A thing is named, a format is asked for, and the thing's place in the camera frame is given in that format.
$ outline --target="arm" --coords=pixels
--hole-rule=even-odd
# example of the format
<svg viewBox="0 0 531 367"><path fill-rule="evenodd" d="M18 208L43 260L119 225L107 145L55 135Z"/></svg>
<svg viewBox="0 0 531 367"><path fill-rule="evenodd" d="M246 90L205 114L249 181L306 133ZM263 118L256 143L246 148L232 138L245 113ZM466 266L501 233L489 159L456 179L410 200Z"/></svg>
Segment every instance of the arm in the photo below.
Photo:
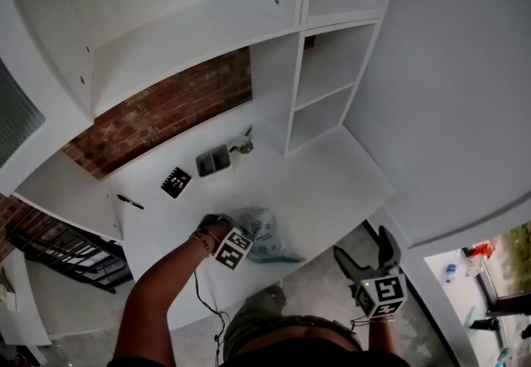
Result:
<svg viewBox="0 0 531 367"><path fill-rule="evenodd" d="M368 328L368 348L370 350L390 352L400 358L404 358L392 323L391 316L385 316L370 323Z"/></svg>
<svg viewBox="0 0 531 367"><path fill-rule="evenodd" d="M207 227L219 240L230 228L226 223ZM214 238L204 237L213 250L216 246ZM166 367L175 365L168 310L201 261L208 256L204 244L190 238L140 277L125 303L115 358L141 357Z"/></svg>

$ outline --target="clear plastic bag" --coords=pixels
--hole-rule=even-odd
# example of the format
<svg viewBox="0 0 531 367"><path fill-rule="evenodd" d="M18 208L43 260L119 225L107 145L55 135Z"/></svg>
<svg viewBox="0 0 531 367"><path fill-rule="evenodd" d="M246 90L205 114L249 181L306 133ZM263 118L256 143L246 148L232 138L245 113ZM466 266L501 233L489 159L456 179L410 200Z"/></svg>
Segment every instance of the clear plastic bag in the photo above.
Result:
<svg viewBox="0 0 531 367"><path fill-rule="evenodd" d="M295 255L285 246L275 215L268 208L243 209L236 222L243 235L253 241L247 256L251 261L257 263L304 261L303 257Z"/></svg>
<svg viewBox="0 0 531 367"><path fill-rule="evenodd" d="M468 267L466 268L465 275L467 277L475 277L483 271L483 255L474 255L468 258Z"/></svg>

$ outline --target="cable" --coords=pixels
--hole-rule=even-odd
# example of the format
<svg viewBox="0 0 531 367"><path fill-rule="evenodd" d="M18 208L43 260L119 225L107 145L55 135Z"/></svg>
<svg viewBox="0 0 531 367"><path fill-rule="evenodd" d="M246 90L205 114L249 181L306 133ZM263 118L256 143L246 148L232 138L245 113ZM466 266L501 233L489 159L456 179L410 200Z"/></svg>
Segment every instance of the cable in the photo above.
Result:
<svg viewBox="0 0 531 367"><path fill-rule="evenodd" d="M354 327L357 325L356 324L356 321L358 320L361 320L362 318L365 318L366 316L361 316L361 317L358 317L358 318L354 318L353 320L350 321L350 325L352 326L350 328L350 331L354 331Z"/></svg>
<svg viewBox="0 0 531 367"><path fill-rule="evenodd" d="M227 316L229 319L229 323L231 322L231 317L225 312L225 311L216 311L213 308L211 308L201 297L199 296L199 282L197 281L197 274L196 272L193 273L193 277L196 279L196 295L198 300L212 313L216 314L219 319L222 321L222 331L219 332L218 335L214 335L214 342L217 344L216 349L216 367L219 367L219 353L220 353L220 347L222 346L223 342L225 342L225 339L223 339L220 342L220 337L223 335L223 332L225 331L225 320L223 320L223 314Z"/></svg>

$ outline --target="person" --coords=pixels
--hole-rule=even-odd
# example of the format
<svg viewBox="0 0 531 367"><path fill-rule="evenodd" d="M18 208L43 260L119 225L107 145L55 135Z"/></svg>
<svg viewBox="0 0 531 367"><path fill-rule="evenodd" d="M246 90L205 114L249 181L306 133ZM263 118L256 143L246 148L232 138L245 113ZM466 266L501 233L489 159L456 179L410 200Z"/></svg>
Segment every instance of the person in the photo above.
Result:
<svg viewBox="0 0 531 367"><path fill-rule="evenodd" d="M125 303L114 358L108 367L175 365L169 307L230 230L231 225L222 220L196 230L140 277ZM390 316L371 321L369 350L363 351L354 333L338 322L315 316L282 316L284 306L285 296L278 286L249 297L227 328L223 366L408 366Z"/></svg>

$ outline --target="black pen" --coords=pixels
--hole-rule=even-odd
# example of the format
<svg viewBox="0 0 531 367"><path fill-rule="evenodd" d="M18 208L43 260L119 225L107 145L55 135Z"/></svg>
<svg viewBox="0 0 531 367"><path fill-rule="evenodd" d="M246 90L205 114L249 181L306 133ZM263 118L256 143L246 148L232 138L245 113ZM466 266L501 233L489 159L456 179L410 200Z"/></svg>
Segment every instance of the black pen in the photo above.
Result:
<svg viewBox="0 0 531 367"><path fill-rule="evenodd" d="M144 209L144 206L140 206L138 203L135 203L128 198L122 196L121 194L116 194L116 197L119 198L122 202L131 203L133 206L135 206L138 209Z"/></svg>

